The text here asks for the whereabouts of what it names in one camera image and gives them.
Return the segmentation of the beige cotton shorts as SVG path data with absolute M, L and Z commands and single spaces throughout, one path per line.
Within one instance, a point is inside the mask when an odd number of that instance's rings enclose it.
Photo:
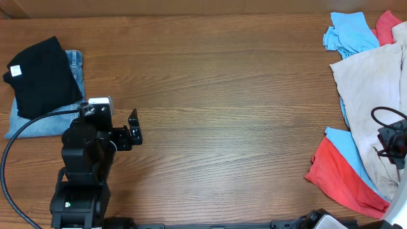
M 378 156 L 383 148 L 377 138 L 380 125 L 372 119 L 371 110 L 385 106 L 406 112 L 406 23 L 394 26 L 392 35 L 394 44 L 330 66 L 364 168 L 388 200 L 393 199 L 403 171 Z

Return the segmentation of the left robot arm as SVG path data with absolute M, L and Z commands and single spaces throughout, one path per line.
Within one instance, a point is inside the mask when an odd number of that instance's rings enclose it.
M 111 192 L 107 183 L 114 156 L 142 144 L 137 111 L 128 125 L 114 128 L 111 106 L 83 103 L 79 116 L 62 134 L 62 159 L 50 203 L 52 228 L 135 228 L 132 218 L 106 218 Z

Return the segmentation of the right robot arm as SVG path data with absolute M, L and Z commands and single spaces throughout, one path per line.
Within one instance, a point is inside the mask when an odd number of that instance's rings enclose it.
M 384 147 L 380 156 L 395 165 L 406 163 L 406 120 L 384 125 L 378 130 L 378 138 Z M 293 221 L 284 223 L 283 228 L 359 228 L 355 220 L 339 220 L 324 209 L 312 210 Z M 406 175 L 394 195 L 390 207 L 381 220 L 362 225 L 362 228 L 406 228 Z

